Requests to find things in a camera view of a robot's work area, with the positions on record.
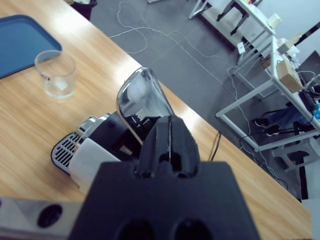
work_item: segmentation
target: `reflective metal surface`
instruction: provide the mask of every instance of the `reflective metal surface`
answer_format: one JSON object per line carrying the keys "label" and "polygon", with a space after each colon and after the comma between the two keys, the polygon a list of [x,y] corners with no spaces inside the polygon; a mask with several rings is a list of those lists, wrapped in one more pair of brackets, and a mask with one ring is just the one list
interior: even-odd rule
{"label": "reflective metal surface", "polygon": [[140,144],[157,119],[174,115],[155,74],[147,67],[139,68],[125,81],[118,92],[116,107]]}

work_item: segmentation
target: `white chair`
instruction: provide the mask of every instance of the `white chair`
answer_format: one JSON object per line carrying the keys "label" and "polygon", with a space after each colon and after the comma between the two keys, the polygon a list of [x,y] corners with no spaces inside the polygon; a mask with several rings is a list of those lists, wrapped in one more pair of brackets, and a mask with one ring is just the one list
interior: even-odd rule
{"label": "white chair", "polygon": [[[288,154],[298,151],[306,152],[309,155],[303,158],[304,163],[296,165],[290,160]],[[320,144],[314,137],[309,137],[301,140],[300,143],[296,145],[279,146],[277,149],[272,150],[271,154],[273,157],[282,158],[284,162],[288,165],[288,168],[284,171],[289,172],[320,160]]]}

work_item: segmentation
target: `person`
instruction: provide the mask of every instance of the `person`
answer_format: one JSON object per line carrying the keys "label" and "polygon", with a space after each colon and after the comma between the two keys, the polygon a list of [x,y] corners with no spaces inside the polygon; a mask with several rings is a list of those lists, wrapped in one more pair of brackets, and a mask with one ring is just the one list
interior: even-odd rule
{"label": "person", "polygon": [[255,125],[265,128],[264,133],[268,137],[278,135],[281,129],[286,129],[288,125],[294,122],[299,122],[302,125],[308,126],[310,125],[311,119],[306,119],[293,105],[272,114],[268,118],[254,119]]}

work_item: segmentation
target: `blue tray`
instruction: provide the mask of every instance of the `blue tray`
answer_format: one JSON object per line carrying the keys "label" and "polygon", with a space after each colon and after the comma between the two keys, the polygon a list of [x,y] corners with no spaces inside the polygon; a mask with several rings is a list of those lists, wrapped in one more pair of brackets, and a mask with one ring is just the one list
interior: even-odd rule
{"label": "blue tray", "polygon": [[62,50],[33,18],[13,15],[0,18],[0,79],[35,65],[46,50]]}

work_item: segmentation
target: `coffee machine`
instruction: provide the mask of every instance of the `coffee machine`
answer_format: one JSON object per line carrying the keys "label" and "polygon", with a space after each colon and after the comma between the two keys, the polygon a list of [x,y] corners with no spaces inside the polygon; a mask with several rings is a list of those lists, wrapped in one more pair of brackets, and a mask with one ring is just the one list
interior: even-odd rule
{"label": "coffee machine", "polygon": [[100,117],[90,116],[52,149],[52,162],[69,174],[83,193],[88,192],[101,163],[137,164],[141,146],[156,121],[174,115],[147,67],[139,68],[125,81],[116,109]]}

